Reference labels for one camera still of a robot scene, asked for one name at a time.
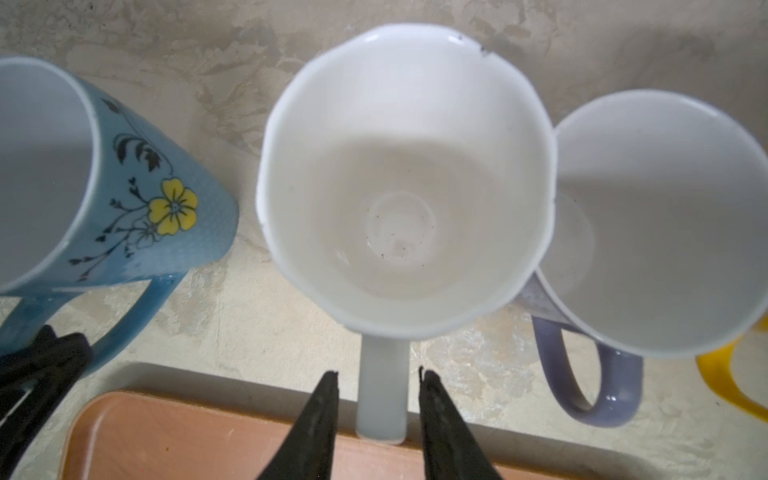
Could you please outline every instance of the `mug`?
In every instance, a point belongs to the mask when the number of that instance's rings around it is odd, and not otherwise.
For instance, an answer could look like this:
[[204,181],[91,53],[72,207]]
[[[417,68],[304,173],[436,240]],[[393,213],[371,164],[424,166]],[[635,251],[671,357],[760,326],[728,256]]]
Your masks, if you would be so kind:
[[555,163],[528,79],[450,28],[376,28],[288,85],[257,213],[283,275],[362,333],[359,435],[405,438],[411,340],[523,287],[551,238]]
[[[563,409],[617,426],[640,402],[641,357],[716,349],[768,306],[768,158],[731,117],[666,91],[598,98],[555,133],[554,238],[518,302]],[[598,343],[594,405],[562,329]]]
[[0,124],[0,295],[22,297],[0,326],[0,356],[84,291],[151,280],[93,345],[92,372],[190,268],[229,250],[237,203],[142,117],[42,60],[0,58]]
[[[752,330],[768,332],[768,315],[765,315]],[[733,376],[730,373],[730,358],[742,338],[739,337],[717,350],[699,355],[696,357],[696,364],[699,367],[701,378],[716,395],[756,419],[768,422],[768,407],[760,405],[746,396],[733,381]]]

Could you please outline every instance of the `blue mug handle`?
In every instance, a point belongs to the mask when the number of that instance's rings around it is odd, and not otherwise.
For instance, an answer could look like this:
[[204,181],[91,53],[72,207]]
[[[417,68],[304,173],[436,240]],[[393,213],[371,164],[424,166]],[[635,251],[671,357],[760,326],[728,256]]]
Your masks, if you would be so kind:
[[[186,274],[167,273],[154,277],[118,324],[92,346],[94,356],[83,376],[100,369],[136,338]],[[0,357],[31,345],[45,322],[80,294],[66,292],[22,298],[0,326]]]
[[591,405],[574,377],[562,330],[581,332],[551,320],[531,319],[541,367],[560,407],[579,422],[596,427],[629,422],[643,396],[643,358],[597,343],[601,384],[598,399]]

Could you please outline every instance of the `marble surface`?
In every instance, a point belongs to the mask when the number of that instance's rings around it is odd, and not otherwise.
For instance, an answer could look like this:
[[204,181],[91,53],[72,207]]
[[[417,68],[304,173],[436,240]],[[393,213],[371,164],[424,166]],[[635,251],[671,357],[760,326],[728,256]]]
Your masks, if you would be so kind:
[[[0,0],[0,54],[48,59],[113,94],[200,159],[241,205],[230,253],[191,272],[118,358],[75,386],[15,478],[55,478],[74,414],[136,363],[298,392],[338,369],[342,398],[355,399],[359,336],[278,274],[253,190],[266,117],[293,74],[323,49],[403,21],[451,25],[484,42],[529,76],[554,122],[601,94],[665,88],[715,104],[768,144],[765,0]],[[95,290],[51,323],[95,339],[142,288]],[[0,318],[14,304],[0,299]],[[567,344],[594,398],[594,347],[577,336]],[[484,440],[506,438],[494,433],[502,431],[542,437],[516,444],[535,462],[571,458],[574,471],[594,478],[737,480],[768,469],[768,424],[720,401],[692,359],[648,360],[640,411],[618,429],[581,425],[559,409],[515,306],[413,343],[411,360],[412,412],[416,369],[435,368],[467,420],[490,428],[479,430]],[[746,392],[768,403],[765,365],[768,334],[753,333],[734,369]],[[594,453],[603,451],[615,454],[610,462]]]

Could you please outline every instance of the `orange tray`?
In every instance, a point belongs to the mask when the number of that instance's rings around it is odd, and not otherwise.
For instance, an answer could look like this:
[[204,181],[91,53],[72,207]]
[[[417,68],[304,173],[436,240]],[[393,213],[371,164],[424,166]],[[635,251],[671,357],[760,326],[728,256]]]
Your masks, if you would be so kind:
[[[133,392],[109,392],[78,413],[67,436],[64,480],[254,480],[290,424]],[[496,465],[507,480],[550,475]],[[422,451],[339,434],[334,480],[423,480]]]

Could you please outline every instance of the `yellow handle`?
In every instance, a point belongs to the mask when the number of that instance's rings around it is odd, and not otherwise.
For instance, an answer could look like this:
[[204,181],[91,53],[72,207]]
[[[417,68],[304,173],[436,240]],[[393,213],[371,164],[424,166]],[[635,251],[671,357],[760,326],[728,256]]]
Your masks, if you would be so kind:
[[[754,329],[767,330],[768,315],[764,316],[754,326]],[[699,372],[704,378],[704,382],[717,395],[744,412],[754,415],[764,422],[768,422],[768,409],[744,395],[730,374],[730,357],[733,355],[733,349],[740,341],[741,338],[738,338],[713,352],[699,355],[696,358]]]

